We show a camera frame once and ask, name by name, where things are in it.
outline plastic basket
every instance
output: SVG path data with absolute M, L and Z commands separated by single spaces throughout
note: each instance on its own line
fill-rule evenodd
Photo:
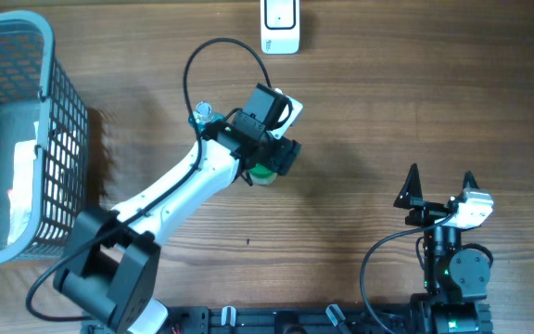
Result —
M 88 141 L 48 22 L 0 14 L 0 263 L 62 253 L 85 203 Z

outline basket bottom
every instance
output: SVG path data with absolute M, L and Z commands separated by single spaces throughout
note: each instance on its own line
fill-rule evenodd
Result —
M 0 106 L 0 250 L 13 243 L 30 221 L 35 123 L 39 114 L 40 103 L 36 99 Z

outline wooden tabletop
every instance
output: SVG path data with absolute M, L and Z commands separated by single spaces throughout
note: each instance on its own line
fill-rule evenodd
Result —
M 194 142 L 182 72 L 213 37 L 260 48 L 259 3 L 47 6 L 57 57 L 90 107 L 89 200 L 109 208 L 141 191 Z M 304 104 L 287 136 L 302 144 L 268 187 L 237 181 L 162 250 L 155 296 L 168 305 L 361 303 L 363 255 L 405 230 L 394 209 L 417 162 L 425 197 L 446 201 L 473 171 L 494 214 L 464 234 L 493 251 L 496 333 L 534 333 L 534 2 L 305 1 L 302 44 L 264 56 L 273 86 Z M 195 59 L 192 103 L 243 107 L 259 67 L 214 45 Z M 374 302 L 423 291 L 417 236 L 372 259 Z M 75 332 L 29 316 L 24 297 L 50 263 L 0 267 L 0 333 Z M 36 306 L 79 312 L 50 288 Z

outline gray basket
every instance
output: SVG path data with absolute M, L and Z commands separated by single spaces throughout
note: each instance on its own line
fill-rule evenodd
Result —
M 88 140 L 86 107 L 55 58 L 48 22 L 0 14 L 0 263 L 62 253 L 85 203 Z

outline wood grain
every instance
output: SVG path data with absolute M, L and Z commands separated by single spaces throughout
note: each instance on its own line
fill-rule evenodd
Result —
M 258 3 L 37 7 L 57 56 L 91 108 L 91 201 L 110 207 L 169 170 L 193 143 L 182 71 L 212 37 L 260 49 Z M 411 163 L 425 195 L 446 200 L 474 172 L 495 213 L 466 242 L 494 252 L 496 333 L 534 333 L 534 2 L 306 1 L 302 46 L 263 57 L 275 86 L 304 103 L 289 137 L 302 153 L 269 187 L 236 182 L 163 248 L 155 295 L 169 305 L 360 302 L 363 255 L 405 229 L 393 209 Z M 261 72 L 216 45 L 190 73 L 192 102 L 243 106 Z M 416 237 L 373 258 L 375 302 L 422 291 Z M 72 332 L 26 314 L 46 263 L 0 268 L 0 332 Z M 77 313 L 50 286 L 39 308 Z

